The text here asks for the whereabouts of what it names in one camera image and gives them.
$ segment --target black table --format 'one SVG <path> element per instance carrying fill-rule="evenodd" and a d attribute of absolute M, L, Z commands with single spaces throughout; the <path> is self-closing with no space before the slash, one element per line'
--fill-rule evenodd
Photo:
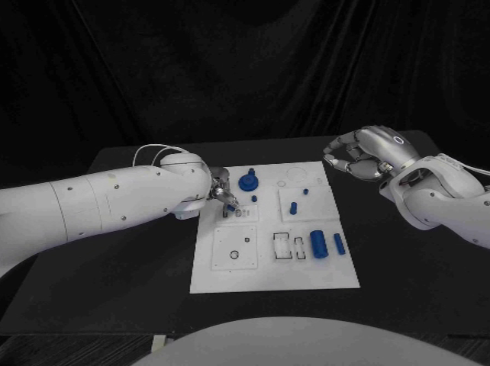
<path fill-rule="evenodd" d="M 422 156 L 425 133 L 403 132 Z M 181 147 L 208 165 L 321 159 L 332 136 Z M 88 173 L 130 166 L 135 147 L 99 152 Z M 149 164 L 145 148 L 137 164 Z M 197 218 L 169 215 L 41 253 L 0 323 L 22 333 L 181 335 L 259 316 L 314 316 L 396 332 L 490 333 L 490 251 L 445 228 L 416 230 L 377 183 L 325 167 L 360 289 L 188 294 Z"/>

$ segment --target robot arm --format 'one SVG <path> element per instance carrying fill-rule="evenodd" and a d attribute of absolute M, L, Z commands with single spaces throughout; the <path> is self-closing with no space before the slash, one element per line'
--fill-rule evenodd
<path fill-rule="evenodd" d="M 0 190 L 0 277 L 32 254 L 172 213 L 195 217 L 205 200 L 237 207 L 228 172 L 182 152 L 161 168 L 133 166 Z"/>
<path fill-rule="evenodd" d="M 329 155 L 345 146 L 354 162 Z M 448 227 L 472 244 L 490 249 L 490 186 L 481 186 L 445 154 L 420 158 L 407 140 L 383 126 L 363 127 L 337 137 L 324 148 L 324 160 L 341 172 L 367 181 L 383 179 L 379 192 L 402 217 L 420 230 Z"/>

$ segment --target blue object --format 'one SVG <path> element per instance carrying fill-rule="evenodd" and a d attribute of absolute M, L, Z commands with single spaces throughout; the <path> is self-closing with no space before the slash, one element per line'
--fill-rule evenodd
<path fill-rule="evenodd" d="M 338 254 L 342 255 L 345 254 L 344 251 L 344 244 L 341 243 L 341 238 L 340 238 L 340 234 L 334 234 L 332 237 L 335 238 L 335 250 L 338 251 Z"/>
<path fill-rule="evenodd" d="M 290 211 L 289 211 L 290 215 L 296 214 L 296 203 L 290 202 Z"/>
<path fill-rule="evenodd" d="M 253 191 L 257 188 L 257 178 L 253 169 L 247 169 L 247 174 L 240 177 L 237 185 L 244 192 Z"/>
<path fill-rule="evenodd" d="M 314 258 L 324 258 L 328 256 L 324 233 L 321 230 L 314 230 L 309 235 Z"/>

